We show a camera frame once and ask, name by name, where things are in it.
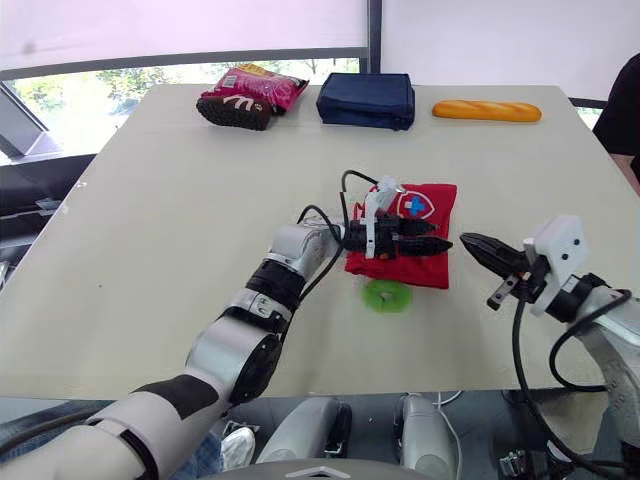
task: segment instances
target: white table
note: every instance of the white table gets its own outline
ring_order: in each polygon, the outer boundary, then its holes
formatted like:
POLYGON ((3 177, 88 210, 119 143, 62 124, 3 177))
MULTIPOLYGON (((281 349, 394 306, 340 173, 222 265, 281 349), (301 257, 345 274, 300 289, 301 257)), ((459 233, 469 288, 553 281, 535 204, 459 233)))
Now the white table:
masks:
MULTIPOLYGON (((413 288, 402 315, 360 301, 338 263, 298 311, 267 394, 499 389, 517 385, 513 299, 485 305, 499 279, 457 240, 517 246, 558 213, 582 216, 587 270, 640 288, 640 202, 555 87, 417 87, 408 132, 322 125, 309 88, 266 132, 215 127, 194 108, 204 85, 161 86, 93 161, 0 296, 0 395, 116 398, 179 373, 191 342, 262 260, 273 233, 308 203, 339 213, 341 172, 459 187, 451 288, 413 288), (444 98, 525 101, 535 125, 434 118, 444 98)), ((351 198, 367 187, 356 180, 351 198)), ((564 327, 525 319, 533 387, 564 327)), ((599 382, 571 341, 559 363, 599 382)))

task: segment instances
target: red cloth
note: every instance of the red cloth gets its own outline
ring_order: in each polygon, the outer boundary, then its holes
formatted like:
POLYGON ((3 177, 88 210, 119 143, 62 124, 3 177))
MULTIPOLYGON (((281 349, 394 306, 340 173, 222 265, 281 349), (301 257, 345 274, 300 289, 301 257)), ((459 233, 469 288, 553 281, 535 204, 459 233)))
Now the red cloth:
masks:
MULTIPOLYGON (((420 218, 436 224, 439 229, 434 234, 446 239, 457 187, 448 184, 407 184, 403 187, 407 192, 396 196, 389 207, 389 213, 403 218, 420 218)), ((356 205, 354 210, 354 218, 360 218, 362 207, 356 205)), ((393 260, 367 260, 364 253, 350 252, 345 270, 354 275, 397 280, 421 287, 449 288, 447 252, 433 257, 398 257, 393 260)))

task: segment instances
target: blue cooler bag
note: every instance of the blue cooler bag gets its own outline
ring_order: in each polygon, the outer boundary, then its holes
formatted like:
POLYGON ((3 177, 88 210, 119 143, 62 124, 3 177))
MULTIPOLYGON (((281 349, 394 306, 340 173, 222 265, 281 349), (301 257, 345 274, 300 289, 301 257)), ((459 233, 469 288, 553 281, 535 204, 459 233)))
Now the blue cooler bag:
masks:
POLYGON ((324 123, 408 130, 415 93, 406 73, 332 73, 316 106, 324 123))

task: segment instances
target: white cable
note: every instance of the white cable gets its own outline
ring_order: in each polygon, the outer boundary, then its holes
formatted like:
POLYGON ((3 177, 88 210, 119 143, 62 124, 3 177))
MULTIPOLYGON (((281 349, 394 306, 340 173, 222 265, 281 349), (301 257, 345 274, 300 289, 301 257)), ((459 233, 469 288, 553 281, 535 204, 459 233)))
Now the white cable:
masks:
POLYGON ((437 403, 438 412, 440 412, 440 415, 442 415, 442 419, 444 420, 444 423, 446 423, 447 427, 449 427, 449 430, 451 430, 451 433, 453 434, 453 438, 456 439, 456 447, 458 448, 458 466, 456 467, 456 480, 460 480, 462 478, 462 447, 460 446, 460 438, 458 437, 458 434, 453 429, 453 426, 451 425, 451 422, 449 421, 449 418, 442 411, 441 407, 442 407, 442 405, 445 405, 448 402, 452 402, 453 400, 458 398, 460 396, 460 393, 462 393, 462 392, 456 393, 453 397, 451 397, 448 400, 446 400, 445 402, 443 402, 442 401, 442 394, 440 392, 438 392, 438 403, 437 403))
POLYGON ((448 405, 449 403, 453 402, 460 395, 462 395, 462 390, 458 390, 451 397, 447 398, 446 400, 444 400, 442 402, 440 401, 440 397, 438 397, 438 401, 437 402, 433 402, 433 406, 434 407, 444 407, 445 405, 448 405))

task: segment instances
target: black shirt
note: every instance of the black shirt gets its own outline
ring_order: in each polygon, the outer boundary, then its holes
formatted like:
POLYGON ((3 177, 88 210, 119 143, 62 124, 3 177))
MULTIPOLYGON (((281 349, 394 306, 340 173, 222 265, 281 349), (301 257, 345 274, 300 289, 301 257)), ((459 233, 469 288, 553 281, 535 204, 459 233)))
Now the black shirt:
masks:
POLYGON ((620 70, 593 133, 609 153, 633 155, 640 178, 640 54, 620 70))

